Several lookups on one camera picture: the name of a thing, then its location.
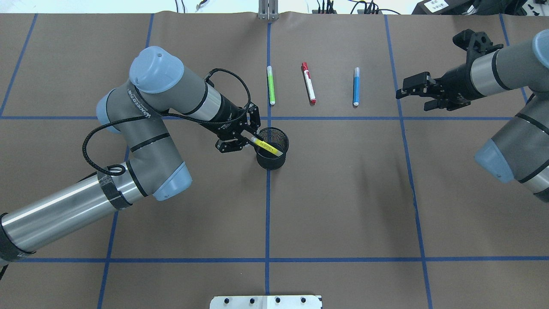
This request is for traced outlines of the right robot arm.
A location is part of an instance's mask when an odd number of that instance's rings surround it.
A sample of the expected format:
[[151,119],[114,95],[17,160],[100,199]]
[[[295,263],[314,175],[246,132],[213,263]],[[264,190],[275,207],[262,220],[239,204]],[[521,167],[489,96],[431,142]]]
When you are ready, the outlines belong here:
[[500,182],[516,181],[548,203],[549,30],[510,46],[494,44],[485,32],[472,29],[452,41],[465,51],[465,62],[439,78],[429,72],[404,78],[396,98],[428,97],[424,111],[455,111],[474,100],[528,88],[530,97],[474,159]]

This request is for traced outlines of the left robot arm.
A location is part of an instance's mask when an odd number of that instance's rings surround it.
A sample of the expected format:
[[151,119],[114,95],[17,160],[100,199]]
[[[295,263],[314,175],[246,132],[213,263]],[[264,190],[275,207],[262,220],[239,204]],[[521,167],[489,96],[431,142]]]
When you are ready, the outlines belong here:
[[[97,104],[100,127],[84,139],[82,154],[95,174],[22,209],[1,215],[1,266],[25,259],[36,250],[80,230],[115,211],[127,209],[149,195],[164,201],[192,183],[190,172],[163,122],[164,117],[198,123],[218,137],[221,153],[249,145],[247,131],[257,137],[259,108],[251,101],[238,107],[204,78],[159,46],[137,55],[129,80]],[[121,164],[100,167],[87,145],[98,131],[111,128],[123,135],[130,150]]]

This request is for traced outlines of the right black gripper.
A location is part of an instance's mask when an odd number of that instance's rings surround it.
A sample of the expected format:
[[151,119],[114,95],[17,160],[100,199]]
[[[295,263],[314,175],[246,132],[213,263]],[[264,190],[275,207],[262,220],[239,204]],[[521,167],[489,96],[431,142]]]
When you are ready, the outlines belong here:
[[424,104],[423,111],[445,109],[455,111],[468,106],[477,99],[477,91],[472,84],[471,67],[466,64],[452,68],[433,82],[430,72],[422,72],[403,80],[402,88],[396,90],[395,98],[408,96],[433,97],[433,86],[437,85],[438,98]]

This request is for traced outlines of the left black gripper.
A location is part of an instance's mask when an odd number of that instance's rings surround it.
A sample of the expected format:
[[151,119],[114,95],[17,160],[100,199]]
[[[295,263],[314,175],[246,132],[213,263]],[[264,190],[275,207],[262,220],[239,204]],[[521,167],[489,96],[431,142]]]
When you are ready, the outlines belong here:
[[229,100],[223,100],[220,119],[223,123],[214,126],[218,137],[215,147],[220,153],[239,152],[250,146],[250,140],[242,133],[246,131],[255,137],[261,127],[259,107],[253,103],[241,108]]

